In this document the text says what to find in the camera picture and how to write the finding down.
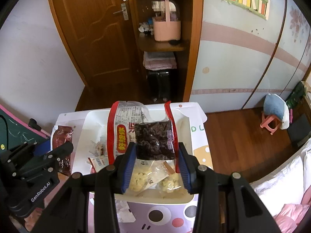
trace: door handle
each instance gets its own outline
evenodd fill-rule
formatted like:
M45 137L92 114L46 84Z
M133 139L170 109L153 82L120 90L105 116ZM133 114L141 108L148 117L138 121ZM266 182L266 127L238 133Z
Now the door handle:
M123 12L123 10L119 10L119 11L113 12L113 14L117 14L117 13L120 13L120 12Z
M118 14L118 13L123 13L123 18L124 20L128 20L128 11L126 9L126 4L125 3L121 3L121 10L118 10L116 12L113 12L113 15Z

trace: cartoon face print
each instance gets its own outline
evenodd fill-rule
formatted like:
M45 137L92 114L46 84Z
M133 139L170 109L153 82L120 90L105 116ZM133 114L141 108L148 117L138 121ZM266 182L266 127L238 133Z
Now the cartoon face print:
M197 210L197 195L183 205L155 205L128 202L136 221L119 223L122 233L191 233Z

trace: pink stripe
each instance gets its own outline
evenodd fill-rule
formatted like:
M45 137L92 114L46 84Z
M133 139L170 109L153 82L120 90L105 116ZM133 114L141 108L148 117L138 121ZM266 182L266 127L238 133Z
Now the pink stripe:
M29 129L30 131L38 134L41 137L47 138L44 134L42 134L40 131L34 130L33 128L30 128L26 123L24 123L22 120L18 119L15 115L13 115L10 111L8 111L5 107L3 107L0 104L0 109L6 113L10 118L14 119L16 122L20 123L21 125L23 125L24 127L26 127L27 129Z
M282 93L282 89L256 89L256 93Z
M222 94L222 93L251 93L254 89L193 89L192 95ZM256 89L256 93L282 93L282 89Z
M272 52L275 48L275 44L270 43L269 41L264 40L261 37L253 35L252 33L208 22L202 23L201 40L246 47L268 54L269 56L272 55ZM299 64L298 59L296 59L293 55L289 54L288 52L279 47L277 48L274 57L288 63L295 68ZM298 68L304 72L307 71L307 66L303 63L300 63Z

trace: pink towel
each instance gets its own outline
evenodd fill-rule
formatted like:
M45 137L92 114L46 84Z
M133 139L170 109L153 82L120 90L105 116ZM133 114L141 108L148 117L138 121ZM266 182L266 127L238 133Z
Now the pink towel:
M282 233L292 233L311 206L311 186L302 197L301 204L285 204L274 217Z

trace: cable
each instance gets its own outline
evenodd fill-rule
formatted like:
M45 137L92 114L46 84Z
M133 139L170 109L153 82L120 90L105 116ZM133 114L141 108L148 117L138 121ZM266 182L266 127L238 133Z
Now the cable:
M7 130L7 150L9 149L9 128L7 126L7 120L5 120L3 115L0 115L0 117L3 119L3 121L5 122L5 126L6 126L6 130Z

